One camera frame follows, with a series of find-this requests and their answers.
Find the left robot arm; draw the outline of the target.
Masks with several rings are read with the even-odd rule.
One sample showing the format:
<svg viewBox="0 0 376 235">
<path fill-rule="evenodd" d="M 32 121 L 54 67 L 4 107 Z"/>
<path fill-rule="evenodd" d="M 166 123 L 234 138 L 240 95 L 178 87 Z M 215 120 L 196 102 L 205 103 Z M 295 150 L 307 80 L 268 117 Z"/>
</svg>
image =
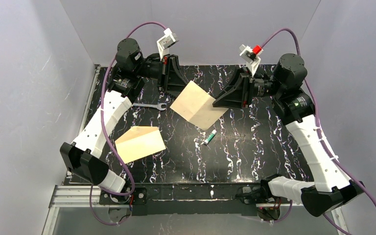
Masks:
<svg viewBox="0 0 376 235">
<path fill-rule="evenodd" d="M 178 56 L 168 52 L 177 42 L 178 39 L 171 36 L 159 39 L 159 52 L 147 58 L 144 58 L 135 39 L 126 38 L 119 42 L 108 67 L 113 72 L 105 73 L 99 108 L 83 131 L 71 143 L 64 142 L 60 147 L 60 154 L 70 173 L 113 195 L 128 196 L 134 192 L 135 181 L 109 135 L 139 96 L 145 78 L 156 80 L 158 89 L 172 96 L 178 96 L 188 84 L 179 70 Z M 129 192 L 122 191 L 126 181 L 100 160 L 105 144 L 109 145 L 129 177 Z"/>
</svg>

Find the green glue stick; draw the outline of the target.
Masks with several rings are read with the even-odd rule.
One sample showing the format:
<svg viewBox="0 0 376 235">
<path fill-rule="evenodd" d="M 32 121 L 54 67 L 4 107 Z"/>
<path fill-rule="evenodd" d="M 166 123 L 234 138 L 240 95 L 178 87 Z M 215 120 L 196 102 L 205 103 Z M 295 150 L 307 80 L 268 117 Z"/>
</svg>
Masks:
<svg viewBox="0 0 376 235">
<path fill-rule="evenodd" d="M 210 141 L 215 137 L 217 131 L 214 129 L 212 132 L 205 138 L 202 142 L 202 144 L 208 145 Z"/>
</svg>

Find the cream paper letter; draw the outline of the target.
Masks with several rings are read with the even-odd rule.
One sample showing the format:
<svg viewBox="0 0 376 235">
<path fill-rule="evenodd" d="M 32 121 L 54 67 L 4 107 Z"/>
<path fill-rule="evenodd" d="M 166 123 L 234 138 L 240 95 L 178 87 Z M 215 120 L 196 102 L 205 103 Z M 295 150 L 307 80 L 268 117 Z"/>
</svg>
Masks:
<svg viewBox="0 0 376 235">
<path fill-rule="evenodd" d="M 206 131 L 228 111 L 227 108 L 213 107 L 214 101 L 211 95 L 190 81 L 170 108 L 189 123 Z"/>
</svg>

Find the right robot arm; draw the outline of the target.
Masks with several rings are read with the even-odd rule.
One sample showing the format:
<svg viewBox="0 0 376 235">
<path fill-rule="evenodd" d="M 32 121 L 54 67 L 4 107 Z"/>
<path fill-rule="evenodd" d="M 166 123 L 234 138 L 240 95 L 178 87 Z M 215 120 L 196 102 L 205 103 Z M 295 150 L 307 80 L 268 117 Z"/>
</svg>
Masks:
<svg viewBox="0 0 376 235">
<path fill-rule="evenodd" d="M 341 170 L 323 148 L 318 136 L 315 105 L 301 88 L 307 76 L 304 60 L 293 53 L 284 54 L 271 76 L 258 73 L 260 58 L 254 52 L 244 55 L 246 67 L 237 68 L 229 83 L 216 96 L 213 107 L 241 109 L 254 97 L 269 96 L 273 110 L 297 142 L 311 172 L 312 182 L 288 179 L 275 174 L 260 181 L 259 187 L 243 193 L 245 200 L 286 198 L 302 204 L 319 217 L 347 204 L 363 193 L 354 179 Z"/>
</svg>

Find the cream paper envelope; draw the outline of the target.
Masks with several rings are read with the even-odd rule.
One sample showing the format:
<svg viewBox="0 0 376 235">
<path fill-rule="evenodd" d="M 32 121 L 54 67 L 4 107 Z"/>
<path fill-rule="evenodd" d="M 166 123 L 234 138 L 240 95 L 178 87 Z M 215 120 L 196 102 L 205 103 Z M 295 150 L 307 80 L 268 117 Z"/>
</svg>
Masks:
<svg viewBox="0 0 376 235">
<path fill-rule="evenodd" d="M 159 128 L 152 126 L 132 126 L 115 144 L 125 164 L 166 149 Z"/>
</svg>

